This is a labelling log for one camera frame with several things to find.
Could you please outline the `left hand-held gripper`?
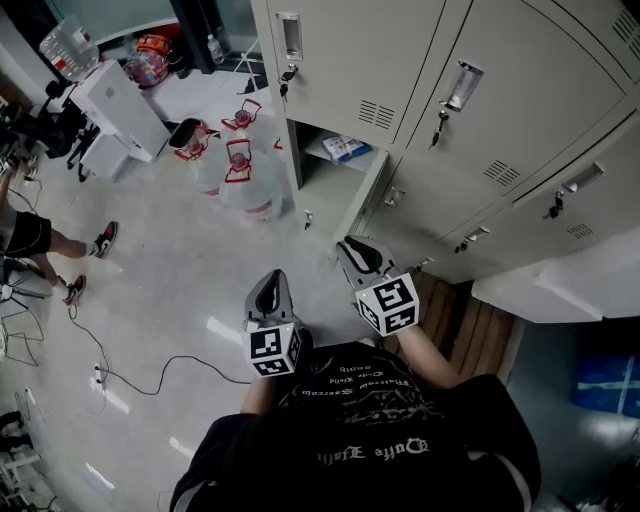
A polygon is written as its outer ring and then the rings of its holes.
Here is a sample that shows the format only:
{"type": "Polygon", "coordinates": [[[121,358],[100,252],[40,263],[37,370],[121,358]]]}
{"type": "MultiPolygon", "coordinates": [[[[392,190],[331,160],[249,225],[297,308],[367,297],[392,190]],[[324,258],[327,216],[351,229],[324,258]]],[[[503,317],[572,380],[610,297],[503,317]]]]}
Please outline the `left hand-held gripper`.
{"type": "Polygon", "coordinates": [[[262,378],[292,374],[302,338],[283,270],[273,270],[258,281],[245,299],[245,313],[243,347],[254,373],[262,378]],[[289,317],[267,318],[274,311],[289,317]]]}

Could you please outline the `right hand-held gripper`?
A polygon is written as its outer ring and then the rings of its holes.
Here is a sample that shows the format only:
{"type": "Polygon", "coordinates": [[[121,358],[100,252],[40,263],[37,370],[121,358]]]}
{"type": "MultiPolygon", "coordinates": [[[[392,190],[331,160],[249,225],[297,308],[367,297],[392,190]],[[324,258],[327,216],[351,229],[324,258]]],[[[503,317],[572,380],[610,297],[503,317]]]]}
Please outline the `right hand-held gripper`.
{"type": "Polygon", "coordinates": [[[401,273],[388,247],[371,238],[345,236],[336,254],[354,288],[360,316],[383,337],[418,323],[419,297],[409,273],[401,273]]]}

